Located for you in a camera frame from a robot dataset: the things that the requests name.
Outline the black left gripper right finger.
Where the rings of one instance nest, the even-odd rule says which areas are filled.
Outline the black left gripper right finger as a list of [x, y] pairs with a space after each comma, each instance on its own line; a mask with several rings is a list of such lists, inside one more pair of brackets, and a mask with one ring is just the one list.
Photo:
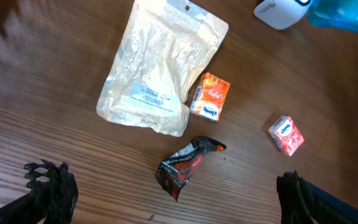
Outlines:
[[358, 209], [300, 177], [296, 171], [277, 177], [282, 224], [356, 224]]

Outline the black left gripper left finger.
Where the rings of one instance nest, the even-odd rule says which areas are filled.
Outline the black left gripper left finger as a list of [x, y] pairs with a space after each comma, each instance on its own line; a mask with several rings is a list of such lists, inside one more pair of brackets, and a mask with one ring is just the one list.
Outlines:
[[75, 176], [69, 165], [42, 160], [24, 166], [30, 192], [0, 208], [0, 224], [38, 223], [69, 224], [78, 201]]

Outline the red white small box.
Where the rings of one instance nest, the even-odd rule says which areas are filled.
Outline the red white small box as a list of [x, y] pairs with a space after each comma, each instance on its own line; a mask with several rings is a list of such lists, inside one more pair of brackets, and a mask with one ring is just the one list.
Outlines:
[[305, 139], [290, 116], [281, 116], [269, 129], [269, 135], [281, 153], [292, 156]]

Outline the red dark small package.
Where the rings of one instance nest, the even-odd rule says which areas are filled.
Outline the red dark small package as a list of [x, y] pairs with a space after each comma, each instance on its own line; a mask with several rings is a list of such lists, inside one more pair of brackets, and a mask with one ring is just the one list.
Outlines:
[[182, 188], [189, 181], [201, 161], [210, 152], [224, 151], [227, 146], [213, 138], [199, 136], [158, 165], [155, 178], [177, 202]]

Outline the orange snack packet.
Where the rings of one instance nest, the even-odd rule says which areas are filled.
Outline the orange snack packet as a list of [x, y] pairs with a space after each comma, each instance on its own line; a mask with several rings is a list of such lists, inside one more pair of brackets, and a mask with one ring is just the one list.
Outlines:
[[231, 84], [212, 73], [201, 76], [196, 88], [190, 113], [218, 121]]

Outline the white plastic pouch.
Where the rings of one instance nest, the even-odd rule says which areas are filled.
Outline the white plastic pouch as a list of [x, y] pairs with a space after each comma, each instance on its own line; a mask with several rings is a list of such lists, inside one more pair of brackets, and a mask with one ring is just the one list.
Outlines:
[[188, 91], [229, 26], [190, 1], [135, 0], [96, 106], [106, 121], [183, 135]]

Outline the blue liquid plastic bottle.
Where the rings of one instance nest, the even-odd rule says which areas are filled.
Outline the blue liquid plastic bottle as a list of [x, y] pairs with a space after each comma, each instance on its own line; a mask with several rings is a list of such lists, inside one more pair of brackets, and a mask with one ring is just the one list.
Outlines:
[[358, 0], [315, 0], [307, 20], [316, 27], [334, 27], [358, 33]]

